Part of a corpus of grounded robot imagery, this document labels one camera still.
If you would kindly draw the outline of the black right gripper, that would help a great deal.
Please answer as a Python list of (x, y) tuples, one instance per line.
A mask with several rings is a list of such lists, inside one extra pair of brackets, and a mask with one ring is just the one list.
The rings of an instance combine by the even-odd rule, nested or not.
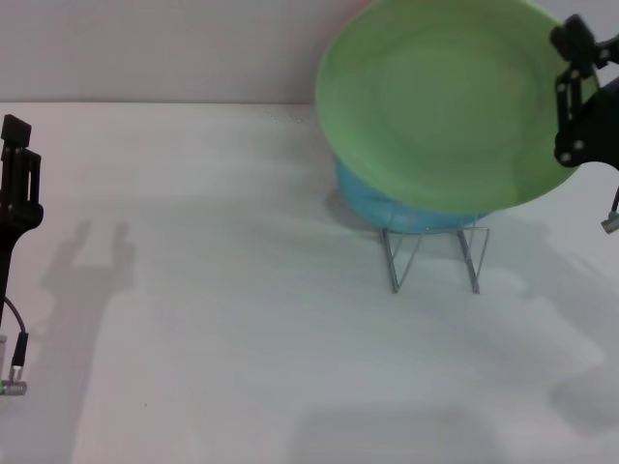
[(599, 88), (595, 67), (619, 64), (619, 38), (596, 43), (574, 14), (552, 30), (550, 42), (567, 63), (554, 83), (556, 160), (569, 168), (599, 162), (618, 169), (618, 78)]

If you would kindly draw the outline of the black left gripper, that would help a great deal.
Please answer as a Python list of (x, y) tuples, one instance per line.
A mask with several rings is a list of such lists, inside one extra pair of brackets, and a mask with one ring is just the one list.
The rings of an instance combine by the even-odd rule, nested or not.
[(11, 260), (17, 241), (39, 227), (44, 218), (40, 204), (40, 155), (29, 150), (32, 127), (12, 114), (1, 128), (1, 311), (4, 311)]

